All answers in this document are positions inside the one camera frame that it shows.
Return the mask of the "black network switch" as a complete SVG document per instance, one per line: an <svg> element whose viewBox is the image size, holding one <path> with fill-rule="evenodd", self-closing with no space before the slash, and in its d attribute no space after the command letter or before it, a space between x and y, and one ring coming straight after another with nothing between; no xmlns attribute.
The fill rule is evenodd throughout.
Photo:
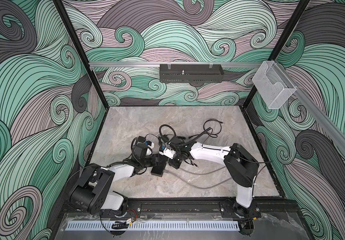
<svg viewBox="0 0 345 240"><path fill-rule="evenodd" d="M152 167L150 174L153 176L162 177L167 162L168 157L158 156L156 165Z"/></svg>

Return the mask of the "black power adapter with cable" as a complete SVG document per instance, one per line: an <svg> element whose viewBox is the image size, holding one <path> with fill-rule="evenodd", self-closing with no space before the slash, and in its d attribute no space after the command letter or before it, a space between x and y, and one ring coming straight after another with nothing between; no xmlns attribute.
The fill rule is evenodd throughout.
<svg viewBox="0 0 345 240"><path fill-rule="evenodd" d="M143 144L144 144L145 141L151 141L149 137L154 137L154 138L155 138L156 141L153 142L153 143L154 143L154 146L155 146L155 145L160 146L159 136L157 136L157 135L155 135L155 134L146 134L145 137L139 136L139 137L137 137L137 142L138 142L138 143L143 143Z"/></svg>

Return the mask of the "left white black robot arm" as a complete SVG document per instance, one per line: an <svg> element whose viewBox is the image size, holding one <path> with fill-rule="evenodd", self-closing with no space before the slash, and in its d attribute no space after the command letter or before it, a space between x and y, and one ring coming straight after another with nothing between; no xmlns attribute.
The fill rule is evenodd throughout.
<svg viewBox="0 0 345 240"><path fill-rule="evenodd" d="M127 212L128 198L112 191L111 185L119 180L142 175L148 168L160 165L159 155L153 153L154 143L144 137L134 138L131 154L125 160L106 167L88 165L69 192L69 202L90 214L111 211L117 216Z"/></svg>

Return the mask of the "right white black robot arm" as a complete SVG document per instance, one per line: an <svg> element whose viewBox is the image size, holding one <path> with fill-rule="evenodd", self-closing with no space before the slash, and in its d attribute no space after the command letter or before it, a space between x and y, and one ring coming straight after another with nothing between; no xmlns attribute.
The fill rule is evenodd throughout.
<svg viewBox="0 0 345 240"><path fill-rule="evenodd" d="M259 162L242 145L234 143L231 146L210 146L198 141L203 135L213 136L212 128L206 128L201 133L193 135L188 141L179 138L176 131L169 125L161 125L159 133L159 153L167 158L168 165L179 169L182 162L204 160L222 165L237 184L236 203L248 209L253 203L253 191L259 175Z"/></svg>

